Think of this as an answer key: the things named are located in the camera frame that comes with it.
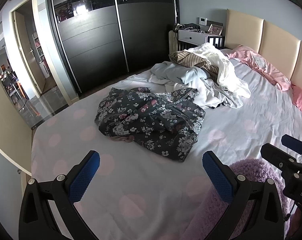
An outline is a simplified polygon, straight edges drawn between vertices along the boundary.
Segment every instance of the black wardrobe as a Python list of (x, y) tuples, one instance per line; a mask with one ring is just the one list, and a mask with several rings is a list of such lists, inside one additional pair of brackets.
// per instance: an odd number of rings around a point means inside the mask
[(168, 60), (178, 0), (51, 0), (51, 22), (79, 93)]

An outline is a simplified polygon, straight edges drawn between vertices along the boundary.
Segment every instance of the white nightstand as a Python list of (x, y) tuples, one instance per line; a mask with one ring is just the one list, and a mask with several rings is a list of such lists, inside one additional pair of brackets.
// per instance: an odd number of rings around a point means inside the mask
[(224, 47), (224, 36), (209, 33), (197, 33), (186, 30), (179, 30), (179, 41), (191, 43), (198, 46), (209, 42), (213, 44), (217, 49), (223, 49)]

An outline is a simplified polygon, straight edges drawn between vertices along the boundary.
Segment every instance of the floral denim jacket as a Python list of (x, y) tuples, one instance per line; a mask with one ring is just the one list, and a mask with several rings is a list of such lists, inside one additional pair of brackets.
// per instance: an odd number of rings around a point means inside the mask
[(183, 162), (202, 127), (205, 112), (193, 103), (198, 90), (151, 93), (150, 88), (112, 88), (95, 123), (106, 136), (125, 136), (144, 148)]

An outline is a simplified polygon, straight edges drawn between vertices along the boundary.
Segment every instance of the clothes pile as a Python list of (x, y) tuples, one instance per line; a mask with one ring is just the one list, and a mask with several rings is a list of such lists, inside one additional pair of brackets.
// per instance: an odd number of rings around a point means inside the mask
[(99, 104), (95, 123), (114, 140), (134, 141), (183, 162), (204, 120), (204, 110), (193, 103), (198, 94), (192, 88), (155, 94), (149, 88), (112, 88)]
[(144, 148), (183, 162), (202, 128), (208, 107), (243, 106), (246, 82), (222, 52), (206, 43), (170, 54), (172, 62), (156, 64), (148, 82), (165, 85), (166, 93), (150, 88), (112, 88), (99, 104), (95, 123), (114, 141), (136, 142)]
[(212, 44), (171, 53), (170, 59), (171, 62), (154, 65), (148, 81), (164, 84), (167, 92), (198, 89), (199, 96), (194, 103), (202, 109), (220, 104), (240, 108), (243, 103), (239, 97), (251, 96), (248, 84), (235, 75), (230, 60)]

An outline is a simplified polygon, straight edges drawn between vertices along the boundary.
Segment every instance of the thermostat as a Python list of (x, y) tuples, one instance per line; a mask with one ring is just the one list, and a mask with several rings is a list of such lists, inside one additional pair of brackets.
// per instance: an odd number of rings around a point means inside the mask
[(206, 25), (206, 21), (207, 21), (207, 18), (202, 18), (202, 17), (199, 17), (199, 25)]

